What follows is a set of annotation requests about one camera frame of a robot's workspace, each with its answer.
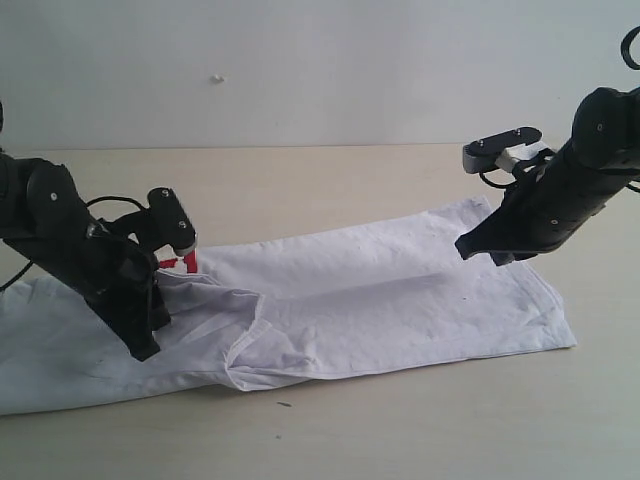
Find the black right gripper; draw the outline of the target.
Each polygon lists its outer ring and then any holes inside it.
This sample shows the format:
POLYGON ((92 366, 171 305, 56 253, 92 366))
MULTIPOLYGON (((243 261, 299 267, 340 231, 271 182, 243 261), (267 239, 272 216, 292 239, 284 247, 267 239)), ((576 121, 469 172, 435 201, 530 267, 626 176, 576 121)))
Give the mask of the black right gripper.
POLYGON ((487 253, 498 267, 551 252, 624 186, 623 170, 591 168, 567 144, 454 246, 463 260, 487 253))

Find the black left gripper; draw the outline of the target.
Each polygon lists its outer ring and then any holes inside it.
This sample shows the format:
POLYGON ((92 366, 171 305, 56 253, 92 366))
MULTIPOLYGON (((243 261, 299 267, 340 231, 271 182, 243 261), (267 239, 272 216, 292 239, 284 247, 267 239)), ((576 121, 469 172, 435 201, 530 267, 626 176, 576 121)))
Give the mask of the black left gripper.
POLYGON ((143 362, 160 351, 152 331, 171 323, 155 271, 160 232, 149 208, 116 220, 93 217, 86 204, 49 207, 40 217, 24 204, 9 209, 9 247, 80 294, 143 362))

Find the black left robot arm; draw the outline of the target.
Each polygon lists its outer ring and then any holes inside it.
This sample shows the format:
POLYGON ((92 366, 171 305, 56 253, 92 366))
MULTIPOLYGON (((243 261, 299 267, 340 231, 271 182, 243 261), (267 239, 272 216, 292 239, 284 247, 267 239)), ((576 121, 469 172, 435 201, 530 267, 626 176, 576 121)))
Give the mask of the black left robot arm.
POLYGON ((1 155, 1 240, 79 294, 133 358, 159 352, 170 316, 154 254, 95 218, 65 166, 1 155))

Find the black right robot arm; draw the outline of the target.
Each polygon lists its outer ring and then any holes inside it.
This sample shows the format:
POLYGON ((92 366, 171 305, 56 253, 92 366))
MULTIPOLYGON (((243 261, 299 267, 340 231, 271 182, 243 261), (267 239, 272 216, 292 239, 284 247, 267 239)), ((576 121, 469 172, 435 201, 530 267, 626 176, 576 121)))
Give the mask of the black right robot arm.
POLYGON ((487 253, 497 266, 557 250, 606 203, 639 179, 639 92, 598 88, 579 105, 571 136, 553 150, 533 127, 463 148, 463 168, 485 179, 501 170, 500 206, 455 247, 463 259, 487 253))

